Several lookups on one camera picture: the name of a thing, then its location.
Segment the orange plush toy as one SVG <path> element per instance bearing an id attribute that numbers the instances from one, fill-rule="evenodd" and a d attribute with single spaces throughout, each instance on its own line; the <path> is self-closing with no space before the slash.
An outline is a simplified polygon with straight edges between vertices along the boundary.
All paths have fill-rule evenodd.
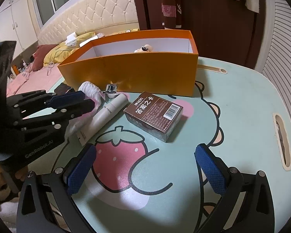
<path id="1" fill-rule="evenodd" d="M 152 52 L 153 47 L 149 44 L 143 45 L 141 48 L 134 51 L 134 53 L 144 53 L 144 52 Z"/>

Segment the white crumpled cloth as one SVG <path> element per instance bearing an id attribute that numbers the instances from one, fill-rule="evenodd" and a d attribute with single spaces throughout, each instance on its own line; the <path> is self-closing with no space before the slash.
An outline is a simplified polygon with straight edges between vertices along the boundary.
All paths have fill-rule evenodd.
<path id="1" fill-rule="evenodd" d="M 90 122 L 93 116 L 97 113 L 102 101 L 106 100 L 105 93 L 92 82 L 83 82 L 79 87 L 79 91 L 82 91 L 85 94 L 85 100 L 83 101 L 82 106 L 85 106 L 86 110 L 90 110 L 90 107 L 93 107 L 93 109 L 87 113 L 83 113 L 80 117 L 69 120 L 69 124 L 64 135 L 66 139 L 76 133 L 85 124 Z"/>

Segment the gripper body of left gripper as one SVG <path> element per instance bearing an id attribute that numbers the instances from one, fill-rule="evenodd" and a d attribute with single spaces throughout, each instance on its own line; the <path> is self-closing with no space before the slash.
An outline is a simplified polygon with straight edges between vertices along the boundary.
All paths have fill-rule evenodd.
<path id="1" fill-rule="evenodd" d="M 8 173 L 62 144 L 69 120 L 93 109 L 82 106 L 82 91 L 57 95 L 36 90 L 7 97 L 15 46 L 15 41 L 0 42 L 0 166 Z"/>

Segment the white cosmetic tube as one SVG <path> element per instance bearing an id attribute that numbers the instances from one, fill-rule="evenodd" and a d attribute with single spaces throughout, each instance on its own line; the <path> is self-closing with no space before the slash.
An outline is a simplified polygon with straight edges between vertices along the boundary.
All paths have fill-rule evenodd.
<path id="1" fill-rule="evenodd" d="M 108 104 L 98 111 L 93 118 L 86 123 L 78 132 L 77 137 L 82 146 L 84 146 L 100 129 L 102 129 L 110 120 L 129 103 L 125 94 L 119 94 Z"/>

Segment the dark marbled pouch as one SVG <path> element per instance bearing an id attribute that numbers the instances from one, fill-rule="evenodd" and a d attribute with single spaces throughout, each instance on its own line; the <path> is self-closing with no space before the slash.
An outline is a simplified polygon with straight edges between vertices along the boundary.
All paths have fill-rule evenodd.
<path id="1" fill-rule="evenodd" d="M 54 93 L 56 93 L 57 95 L 64 95 L 64 94 L 69 94 L 73 92 L 75 92 L 74 88 L 65 83 L 61 83 L 59 86 L 57 86 L 54 89 Z"/>

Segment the brown card box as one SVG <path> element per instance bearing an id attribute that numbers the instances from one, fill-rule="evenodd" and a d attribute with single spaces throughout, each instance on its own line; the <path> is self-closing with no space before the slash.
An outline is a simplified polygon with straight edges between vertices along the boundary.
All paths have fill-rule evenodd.
<path id="1" fill-rule="evenodd" d="M 127 120 L 143 131 L 167 142 L 179 123 L 183 107 L 159 96 L 143 92 L 124 109 Z"/>

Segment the pink bed blanket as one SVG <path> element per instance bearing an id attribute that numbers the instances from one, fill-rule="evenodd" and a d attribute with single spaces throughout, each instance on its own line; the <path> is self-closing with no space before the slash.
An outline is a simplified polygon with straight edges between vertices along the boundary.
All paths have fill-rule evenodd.
<path id="1" fill-rule="evenodd" d="M 50 64 L 38 71 L 27 70 L 16 76 L 7 84 L 7 97 L 30 91 L 49 91 L 52 86 L 62 77 L 57 64 Z"/>

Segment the yellow pillow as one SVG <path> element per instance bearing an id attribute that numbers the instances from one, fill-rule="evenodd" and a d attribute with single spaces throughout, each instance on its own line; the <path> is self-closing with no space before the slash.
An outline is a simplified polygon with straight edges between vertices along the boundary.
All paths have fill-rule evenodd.
<path id="1" fill-rule="evenodd" d="M 69 44 L 62 42 L 45 55 L 43 65 L 48 66 L 50 64 L 59 64 L 82 47 L 83 42 L 88 43 L 91 40 L 105 36 L 107 35 L 103 33 L 87 32 L 75 37 L 75 39 Z"/>

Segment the orange cardboard box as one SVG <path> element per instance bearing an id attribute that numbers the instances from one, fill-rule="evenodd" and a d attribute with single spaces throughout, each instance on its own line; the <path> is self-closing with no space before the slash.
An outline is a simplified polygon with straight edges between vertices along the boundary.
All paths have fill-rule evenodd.
<path id="1" fill-rule="evenodd" d="M 152 52 L 134 53 L 143 45 Z M 191 97 L 199 54 L 189 30 L 140 30 L 90 41 L 58 68 L 71 87 L 89 81 L 104 90 Z"/>

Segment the white charger box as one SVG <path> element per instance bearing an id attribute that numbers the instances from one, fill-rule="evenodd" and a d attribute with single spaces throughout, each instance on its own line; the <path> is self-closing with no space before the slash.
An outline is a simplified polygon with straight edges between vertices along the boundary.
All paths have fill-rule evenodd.
<path id="1" fill-rule="evenodd" d="M 77 46 L 77 34 L 76 34 L 76 32 L 73 32 L 67 36 L 65 44 L 68 47 L 76 47 Z"/>

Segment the glowing phone on bed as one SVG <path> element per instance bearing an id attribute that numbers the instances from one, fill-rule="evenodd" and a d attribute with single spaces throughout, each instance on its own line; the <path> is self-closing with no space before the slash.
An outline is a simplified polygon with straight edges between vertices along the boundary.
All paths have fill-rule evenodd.
<path id="1" fill-rule="evenodd" d="M 97 35 L 94 35 L 93 37 L 90 37 L 87 40 L 81 42 L 80 45 L 79 45 L 79 47 L 83 47 L 85 44 L 89 43 L 90 41 L 94 41 L 94 40 L 100 39 L 102 37 L 104 37 L 104 34 L 101 34 L 101 33 L 99 33 Z"/>

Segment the dark brown wooden door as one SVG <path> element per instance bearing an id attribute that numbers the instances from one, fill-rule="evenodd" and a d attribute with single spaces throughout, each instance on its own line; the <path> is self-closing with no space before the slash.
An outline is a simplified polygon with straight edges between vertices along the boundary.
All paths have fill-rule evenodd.
<path id="1" fill-rule="evenodd" d="M 181 0 L 181 28 L 190 30 L 202 57 L 254 69 L 265 23 L 265 0 L 260 11 L 244 0 Z"/>

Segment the white wardrobe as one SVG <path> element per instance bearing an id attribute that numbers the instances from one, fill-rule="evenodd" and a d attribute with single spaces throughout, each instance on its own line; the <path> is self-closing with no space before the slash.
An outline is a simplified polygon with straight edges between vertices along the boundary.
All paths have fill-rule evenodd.
<path id="1" fill-rule="evenodd" d="M 4 0 L 0 6 L 0 41 L 15 41 L 13 58 L 38 41 L 27 0 Z"/>

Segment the cream tufted headboard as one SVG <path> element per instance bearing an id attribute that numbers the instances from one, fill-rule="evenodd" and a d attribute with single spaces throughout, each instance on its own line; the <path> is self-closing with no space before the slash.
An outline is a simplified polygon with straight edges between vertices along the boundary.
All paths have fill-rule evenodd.
<path id="1" fill-rule="evenodd" d="M 39 44 L 59 44 L 71 33 L 109 35 L 139 28 L 134 0 L 81 0 L 40 30 Z"/>

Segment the red pink striped scarf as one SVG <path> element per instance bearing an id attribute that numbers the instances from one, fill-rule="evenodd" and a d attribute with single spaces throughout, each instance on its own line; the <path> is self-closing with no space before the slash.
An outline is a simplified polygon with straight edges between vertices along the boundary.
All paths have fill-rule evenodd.
<path id="1" fill-rule="evenodd" d="M 181 22 L 181 0 L 161 0 L 162 25 L 165 29 L 179 30 Z"/>

